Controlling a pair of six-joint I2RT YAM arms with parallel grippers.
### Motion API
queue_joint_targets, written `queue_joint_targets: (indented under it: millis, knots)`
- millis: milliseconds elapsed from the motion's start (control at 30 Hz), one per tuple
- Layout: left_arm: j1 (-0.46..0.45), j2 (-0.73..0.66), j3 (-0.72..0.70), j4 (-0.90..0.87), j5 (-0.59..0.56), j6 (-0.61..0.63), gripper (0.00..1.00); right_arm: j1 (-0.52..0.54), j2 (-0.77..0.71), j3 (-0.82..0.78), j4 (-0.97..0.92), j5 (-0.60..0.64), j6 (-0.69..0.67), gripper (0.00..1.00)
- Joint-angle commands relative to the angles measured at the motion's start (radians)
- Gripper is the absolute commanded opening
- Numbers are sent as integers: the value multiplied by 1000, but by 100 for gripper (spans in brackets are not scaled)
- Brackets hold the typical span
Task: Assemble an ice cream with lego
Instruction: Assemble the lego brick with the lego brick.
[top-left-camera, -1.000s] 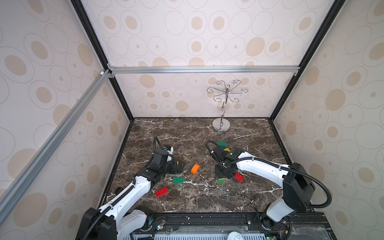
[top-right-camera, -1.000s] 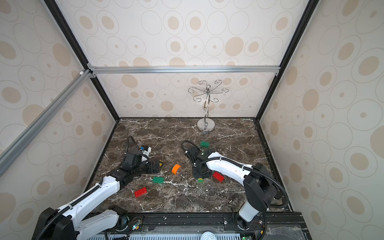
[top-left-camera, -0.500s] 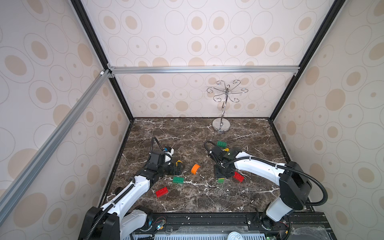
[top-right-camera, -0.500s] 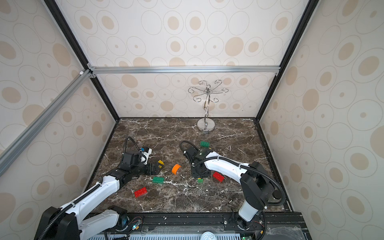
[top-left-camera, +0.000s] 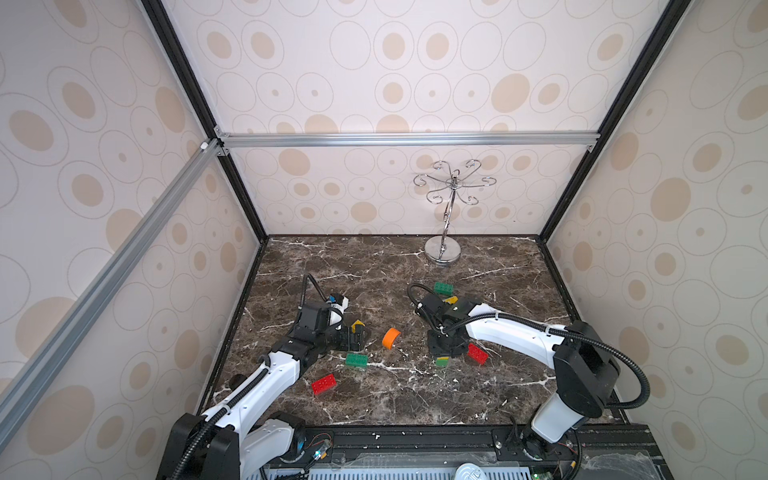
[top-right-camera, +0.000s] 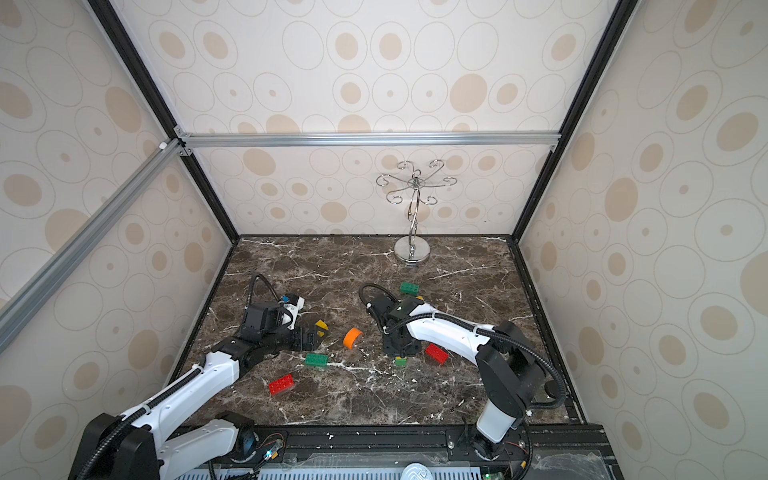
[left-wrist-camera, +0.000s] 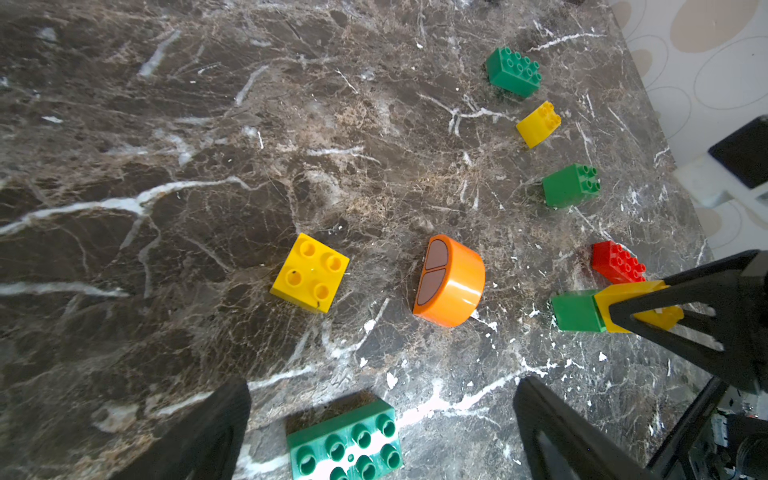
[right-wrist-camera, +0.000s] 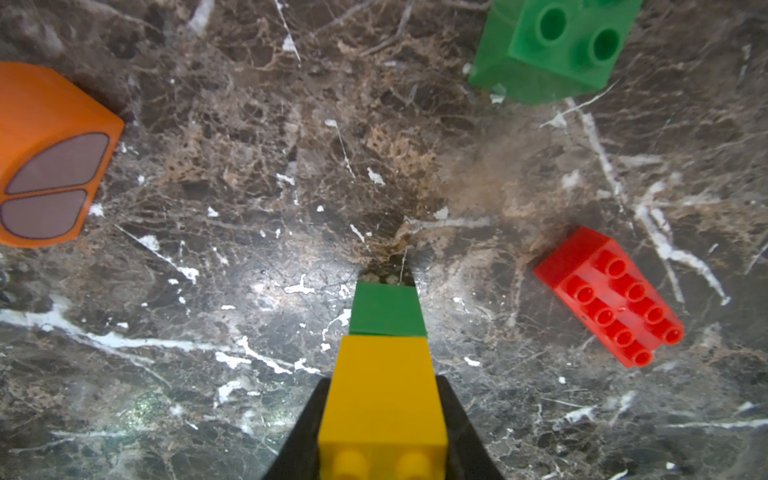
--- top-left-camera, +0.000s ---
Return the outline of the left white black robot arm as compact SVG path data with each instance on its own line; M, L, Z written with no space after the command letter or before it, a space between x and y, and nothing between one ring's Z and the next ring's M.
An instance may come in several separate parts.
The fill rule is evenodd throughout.
M324 303L300 306L291 330L249 377L202 414L184 414L176 421L157 477L246 479L286 453L301 456L301 420L283 415L256 424L318 359L331 351L362 350L366 330L344 323L348 305L348 298L333 294Z

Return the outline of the green long lego back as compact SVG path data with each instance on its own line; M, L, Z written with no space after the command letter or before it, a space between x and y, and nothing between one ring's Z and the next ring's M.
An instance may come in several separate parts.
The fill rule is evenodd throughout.
M454 293L454 287L451 284L443 282L435 282L433 290L438 295L452 296Z

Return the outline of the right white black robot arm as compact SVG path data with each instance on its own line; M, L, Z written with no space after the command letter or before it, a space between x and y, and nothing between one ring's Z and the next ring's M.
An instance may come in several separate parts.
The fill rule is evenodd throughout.
M583 321L552 325L468 299L450 304L430 289L420 298L413 293L408 297L414 313L426 322L433 356L467 354L477 340L506 347L554 371L555 392L518 435L532 456L586 420L606 410L639 408L650 397L650 381L642 368Z

